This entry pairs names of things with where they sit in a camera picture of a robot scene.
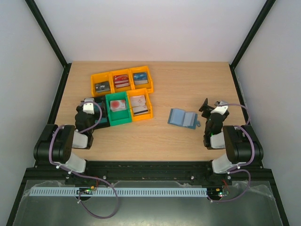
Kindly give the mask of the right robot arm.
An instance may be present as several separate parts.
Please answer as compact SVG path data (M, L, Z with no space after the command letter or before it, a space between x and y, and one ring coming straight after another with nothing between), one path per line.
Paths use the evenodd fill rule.
M222 174L230 174L263 159L263 148L249 124L250 120L241 126L223 124L230 115L230 106L239 106L247 110L244 105L223 101L217 101L212 107L207 98L199 108L201 116L206 118L204 146L209 150L225 150L224 155L212 160L212 169L205 173L206 181L212 185L221 180Z

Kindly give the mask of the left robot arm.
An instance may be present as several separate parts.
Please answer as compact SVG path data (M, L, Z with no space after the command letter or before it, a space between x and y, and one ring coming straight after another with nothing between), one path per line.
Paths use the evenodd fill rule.
M77 107L75 125L47 124L40 135L33 156L36 161L48 161L69 174L83 173L87 161L78 157L73 149L90 149L93 132L101 122L105 110L94 98L86 98Z

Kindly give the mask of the blue card holder wallet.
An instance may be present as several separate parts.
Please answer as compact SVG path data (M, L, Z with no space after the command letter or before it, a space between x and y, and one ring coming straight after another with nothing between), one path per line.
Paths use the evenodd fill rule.
M170 110L167 123L188 129L196 129L196 127L201 126L196 112L188 112L179 108L172 108Z

